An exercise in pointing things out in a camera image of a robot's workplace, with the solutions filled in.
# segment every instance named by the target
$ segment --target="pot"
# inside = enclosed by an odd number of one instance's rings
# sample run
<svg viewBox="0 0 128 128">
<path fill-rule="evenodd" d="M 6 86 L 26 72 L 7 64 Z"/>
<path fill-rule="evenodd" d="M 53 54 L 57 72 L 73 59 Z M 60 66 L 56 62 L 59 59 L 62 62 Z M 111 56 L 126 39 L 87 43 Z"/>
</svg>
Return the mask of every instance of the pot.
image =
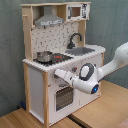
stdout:
<svg viewBox="0 0 128 128">
<path fill-rule="evenodd" d="M 40 62 L 49 62 L 52 61 L 53 53 L 50 51 L 37 52 L 37 59 Z"/>
</svg>

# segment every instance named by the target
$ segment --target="wooden toy kitchen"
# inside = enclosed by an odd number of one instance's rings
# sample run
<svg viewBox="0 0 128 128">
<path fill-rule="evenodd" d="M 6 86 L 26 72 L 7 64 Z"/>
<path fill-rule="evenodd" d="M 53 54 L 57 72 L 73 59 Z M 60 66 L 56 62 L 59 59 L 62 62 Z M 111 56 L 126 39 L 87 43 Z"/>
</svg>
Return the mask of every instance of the wooden toy kitchen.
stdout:
<svg viewBox="0 0 128 128">
<path fill-rule="evenodd" d="M 46 128 L 101 95 L 100 88 L 95 94 L 86 94 L 54 75 L 58 68 L 78 75 L 86 63 L 97 68 L 103 65 L 105 48 L 85 44 L 90 4 L 21 5 L 26 109 Z"/>
</svg>

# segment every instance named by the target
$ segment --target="microwave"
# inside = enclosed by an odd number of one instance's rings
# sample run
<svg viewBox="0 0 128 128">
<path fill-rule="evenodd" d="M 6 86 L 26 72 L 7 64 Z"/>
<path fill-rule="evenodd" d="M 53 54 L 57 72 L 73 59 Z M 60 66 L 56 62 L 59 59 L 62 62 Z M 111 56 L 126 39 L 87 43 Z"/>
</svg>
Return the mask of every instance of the microwave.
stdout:
<svg viewBox="0 0 128 128">
<path fill-rule="evenodd" d="M 89 18 L 90 4 L 67 5 L 67 21 Z"/>
</svg>

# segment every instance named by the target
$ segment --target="toy sink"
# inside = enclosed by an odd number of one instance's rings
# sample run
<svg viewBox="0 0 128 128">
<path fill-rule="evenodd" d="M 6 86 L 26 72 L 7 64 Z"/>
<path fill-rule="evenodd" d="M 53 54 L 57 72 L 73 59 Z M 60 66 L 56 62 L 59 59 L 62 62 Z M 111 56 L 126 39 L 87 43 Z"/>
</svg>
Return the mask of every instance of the toy sink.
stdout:
<svg viewBox="0 0 128 128">
<path fill-rule="evenodd" d="M 78 48 L 73 48 L 73 49 L 68 49 L 65 51 L 65 53 L 75 55 L 75 56 L 81 56 L 88 54 L 90 52 L 94 52 L 94 49 L 91 48 L 86 48 L 86 47 L 78 47 Z"/>
</svg>

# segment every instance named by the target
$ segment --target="countertop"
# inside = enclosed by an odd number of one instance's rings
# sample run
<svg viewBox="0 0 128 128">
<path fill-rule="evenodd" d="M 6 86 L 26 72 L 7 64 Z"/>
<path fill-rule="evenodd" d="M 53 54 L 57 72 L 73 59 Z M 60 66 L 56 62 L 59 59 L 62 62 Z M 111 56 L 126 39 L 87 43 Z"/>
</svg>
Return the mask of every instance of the countertop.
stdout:
<svg viewBox="0 0 128 128">
<path fill-rule="evenodd" d="M 67 61 L 64 61 L 64 62 L 61 62 L 61 63 L 58 63 L 58 64 L 54 64 L 54 65 L 51 65 L 49 67 L 43 66 L 43 65 L 41 65 L 41 64 L 39 64 L 37 62 L 31 62 L 31 61 L 29 61 L 27 59 L 24 59 L 23 62 L 28 64 L 28 65 L 31 65 L 31 66 L 33 66 L 35 68 L 38 68 L 39 70 L 48 72 L 48 71 L 50 71 L 52 69 L 56 69 L 56 68 L 58 68 L 60 66 L 64 66 L 64 65 L 67 65 L 67 64 L 70 64 L 70 63 L 75 63 L 77 61 L 80 61 L 80 60 L 83 60 L 83 59 L 87 59 L 87 58 L 90 58 L 90 57 L 93 57 L 93 56 L 96 56 L 96 55 L 99 55 L 99 54 L 105 52 L 105 48 L 103 48 L 101 46 L 86 44 L 85 47 L 94 49 L 95 51 L 91 52 L 91 53 L 88 53 L 88 54 L 85 54 L 83 56 L 74 56 L 74 55 L 71 55 L 71 54 L 67 54 L 67 53 L 65 53 L 65 50 L 59 51 L 59 53 L 64 54 L 64 55 L 68 55 L 70 57 L 73 57 L 73 59 L 70 59 L 70 60 L 67 60 Z"/>
</svg>

